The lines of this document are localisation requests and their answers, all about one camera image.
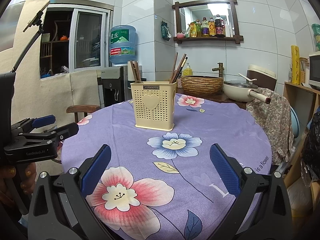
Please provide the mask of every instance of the flower center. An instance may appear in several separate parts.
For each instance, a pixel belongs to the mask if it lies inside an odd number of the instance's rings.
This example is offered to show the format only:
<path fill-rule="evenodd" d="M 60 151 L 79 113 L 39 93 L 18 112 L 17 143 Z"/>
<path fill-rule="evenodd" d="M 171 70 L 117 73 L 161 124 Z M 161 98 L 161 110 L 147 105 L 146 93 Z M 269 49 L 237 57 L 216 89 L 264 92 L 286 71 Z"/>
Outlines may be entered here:
<path fill-rule="evenodd" d="M 116 207 L 118 210 L 125 212 L 130 209 L 130 205 L 140 205 L 139 200 L 135 198 L 137 196 L 135 190 L 127 189 L 121 183 L 118 183 L 117 186 L 107 187 L 107 191 L 108 193 L 102 195 L 102 199 L 107 201 L 104 206 L 108 210 Z"/>
<path fill-rule="evenodd" d="M 184 139 L 171 139 L 170 141 L 164 140 L 162 141 L 162 147 L 171 149 L 171 150 L 179 150 L 186 146 L 186 141 Z"/>
<path fill-rule="evenodd" d="M 186 100 L 186 103 L 187 103 L 187 104 L 191 104 L 191 105 L 194 105 L 195 102 L 196 102 L 196 101 L 194 101 L 192 98 L 188 98 L 188 99 Z"/>

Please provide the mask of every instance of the wooden chair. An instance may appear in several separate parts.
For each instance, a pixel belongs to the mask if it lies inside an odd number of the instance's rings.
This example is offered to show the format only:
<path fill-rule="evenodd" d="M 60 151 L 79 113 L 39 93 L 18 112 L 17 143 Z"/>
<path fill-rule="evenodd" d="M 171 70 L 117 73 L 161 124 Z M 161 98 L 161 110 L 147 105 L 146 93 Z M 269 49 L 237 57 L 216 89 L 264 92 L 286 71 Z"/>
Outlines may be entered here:
<path fill-rule="evenodd" d="M 78 106 L 69 106 L 66 110 L 67 114 L 74 113 L 75 114 L 75 122 L 79 122 L 78 113 L 84 113 L 84 117 L 89 114 L 98 111 L 101 109 L 100 106 L 97 105 L 78 105 Z"/>

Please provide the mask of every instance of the blue leaf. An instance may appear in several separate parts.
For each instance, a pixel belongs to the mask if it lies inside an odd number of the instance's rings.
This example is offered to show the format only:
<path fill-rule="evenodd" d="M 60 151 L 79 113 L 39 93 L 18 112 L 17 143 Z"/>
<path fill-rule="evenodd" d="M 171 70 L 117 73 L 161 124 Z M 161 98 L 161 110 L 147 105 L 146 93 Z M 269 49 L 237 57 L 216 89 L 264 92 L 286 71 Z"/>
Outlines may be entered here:
<path fill-rule="evenodd" d="M 186 227 L 184 228 L 184 238 L 186 240 L 192 240 L 196 238 L 202 231 L 202 222 L 197 215 L 188 210 L 188 220 Z"/>

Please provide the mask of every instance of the yellow leaf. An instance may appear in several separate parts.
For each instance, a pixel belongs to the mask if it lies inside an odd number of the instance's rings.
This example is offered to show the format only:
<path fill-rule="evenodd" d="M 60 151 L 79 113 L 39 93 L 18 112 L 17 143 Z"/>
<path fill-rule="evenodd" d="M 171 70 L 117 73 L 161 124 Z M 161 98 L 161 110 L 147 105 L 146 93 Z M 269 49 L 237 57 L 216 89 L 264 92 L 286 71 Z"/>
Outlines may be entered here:
<path fill-rule="evenodd" d="M 159 170 L 166 173 L 180 173 L 175 167 L 171 166 L 168 163 L 163 162 L 154 162 L 153 163 Z"/>

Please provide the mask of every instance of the blue flower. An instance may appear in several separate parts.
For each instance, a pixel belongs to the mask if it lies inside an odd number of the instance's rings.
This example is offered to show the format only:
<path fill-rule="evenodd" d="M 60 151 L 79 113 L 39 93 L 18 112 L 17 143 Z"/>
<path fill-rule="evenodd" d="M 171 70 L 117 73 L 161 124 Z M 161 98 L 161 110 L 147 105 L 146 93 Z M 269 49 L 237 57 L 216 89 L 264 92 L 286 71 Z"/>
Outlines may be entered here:
<path fill-rule="evenodd" d="M 153 148 L 156 148 L 152 154 L 159 159 L 174 159 L 177 155 L 181 157 L 197 156 L 196 148 L 200 146 L 202 140 L 199 137 L 193 138 L 188 134 L 166 133 L 162 137 L 150 138 L 147 142 Z"/>

